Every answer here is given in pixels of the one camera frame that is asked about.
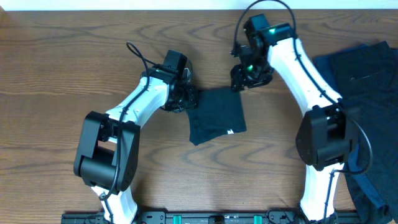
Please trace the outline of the dark teal t-shirt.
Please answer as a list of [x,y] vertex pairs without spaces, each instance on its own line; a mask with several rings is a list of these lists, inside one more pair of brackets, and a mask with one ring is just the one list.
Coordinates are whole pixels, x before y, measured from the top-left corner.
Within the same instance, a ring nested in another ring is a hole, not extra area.
[[187,111],[190,142],[197,146],[227,134],[247,131],[240,94],[230,88],[198,92],[198,104]]

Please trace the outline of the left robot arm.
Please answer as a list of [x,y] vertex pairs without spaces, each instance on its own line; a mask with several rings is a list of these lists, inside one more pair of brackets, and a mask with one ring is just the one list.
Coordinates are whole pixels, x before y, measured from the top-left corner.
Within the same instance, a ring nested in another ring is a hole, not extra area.
[[145,67],[136,89],[120,104],[84,119],[73,172],[97,194],[108,223],[132,223],[137,214],[130,185],[142,127],[158,109],[181,113],[197,106],[187,62],[184,54],[169,50],[162,64]]

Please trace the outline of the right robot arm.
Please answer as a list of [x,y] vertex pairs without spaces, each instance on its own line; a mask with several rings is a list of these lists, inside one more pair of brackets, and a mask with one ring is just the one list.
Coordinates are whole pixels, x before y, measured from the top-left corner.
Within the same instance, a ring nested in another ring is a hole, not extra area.
[[235,42],[231,89],[264,86],[273,72],[283,79],[302,114],[295,138],[306,165],[300,209],[308,222],[330,222],[338,172],[356,147],[358,132],[341,111],[342,97],[322,78],[288,23],[271,26],[265,15],[250,17],[243,26],[248,45]]

